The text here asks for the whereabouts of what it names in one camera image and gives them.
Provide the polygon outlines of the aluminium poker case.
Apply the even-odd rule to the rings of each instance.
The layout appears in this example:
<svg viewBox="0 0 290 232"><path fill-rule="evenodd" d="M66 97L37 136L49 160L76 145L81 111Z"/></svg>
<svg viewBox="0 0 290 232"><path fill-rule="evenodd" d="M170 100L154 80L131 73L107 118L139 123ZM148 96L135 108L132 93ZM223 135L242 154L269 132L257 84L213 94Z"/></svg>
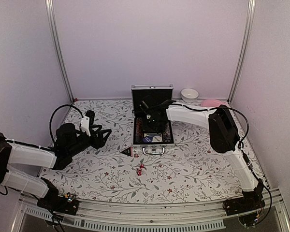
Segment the aluminium poker case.
<svg viewBox="0 0 290 232"><path fill-rule="evenodd" d="M132 85L133 148L146 156L163 155L174 147L171 121L166 109L173 103L173 85Z"/></svg>

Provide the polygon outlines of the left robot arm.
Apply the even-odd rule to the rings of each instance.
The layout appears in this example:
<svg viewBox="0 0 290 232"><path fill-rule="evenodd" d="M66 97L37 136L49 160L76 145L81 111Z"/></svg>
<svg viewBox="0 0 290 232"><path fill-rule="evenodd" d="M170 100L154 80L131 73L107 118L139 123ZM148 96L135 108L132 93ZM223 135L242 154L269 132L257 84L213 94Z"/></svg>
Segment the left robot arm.
<svg viewBox="0 0 290 232"><path fill-rule="evenodd" d="M56 140L51 148L7 140L0 132L0 186L32 194L41 203L57 210L62 206L59 190L47 179L28 175L14 165L63 170L75 155L88 147L104 147L111 132L111 129L102 129L101 125L77 130L74 124L65 123L56 130Z"/></svg>

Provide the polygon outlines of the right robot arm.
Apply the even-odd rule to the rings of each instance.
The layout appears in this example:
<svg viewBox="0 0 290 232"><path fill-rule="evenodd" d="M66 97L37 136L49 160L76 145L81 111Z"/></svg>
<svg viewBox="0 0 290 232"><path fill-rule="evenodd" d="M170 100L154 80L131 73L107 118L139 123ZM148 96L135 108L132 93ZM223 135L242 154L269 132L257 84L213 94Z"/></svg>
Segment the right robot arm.
<svg viewBox="0 0 290 232"><path fill-rule="evenodd" d="M240 138L231 115L232 108L223 104L207 108L173 100L162 103L141 101L139 106L145 114L143 125L148 130L161 131L170 121L189 123L208 129L211 148L225 156L241 184L242 209L250 211L259 203L263 183L254 174L253 165L243 151L243 139Z"/></svg>

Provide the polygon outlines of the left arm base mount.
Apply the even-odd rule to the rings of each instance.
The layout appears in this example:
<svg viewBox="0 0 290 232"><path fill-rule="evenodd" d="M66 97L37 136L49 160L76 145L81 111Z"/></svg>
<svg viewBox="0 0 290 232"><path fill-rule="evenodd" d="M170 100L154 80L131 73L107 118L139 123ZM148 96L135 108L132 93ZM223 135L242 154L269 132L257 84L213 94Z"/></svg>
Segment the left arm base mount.
<svg viewBox="0 0 290 232"><path fill-rule="evenodd" d="M69 194L59 196L57 192L48 192L45 197L37 201L37 206L51 213L58 212L75 216L78 211L79 201Z"/></svg>

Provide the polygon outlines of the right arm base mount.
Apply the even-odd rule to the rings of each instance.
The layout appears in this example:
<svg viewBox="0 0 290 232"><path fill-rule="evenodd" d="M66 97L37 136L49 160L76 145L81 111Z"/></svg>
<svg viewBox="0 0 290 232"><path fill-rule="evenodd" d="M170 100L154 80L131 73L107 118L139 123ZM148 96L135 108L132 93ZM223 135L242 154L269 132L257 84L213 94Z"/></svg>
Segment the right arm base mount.
<svg viewBox="0 0 290 232"><path fill-rule="evenodd" d="M243 192L243 197L226 199L222 204L228 216L241 214L265 207L262 193Z"/></svg>

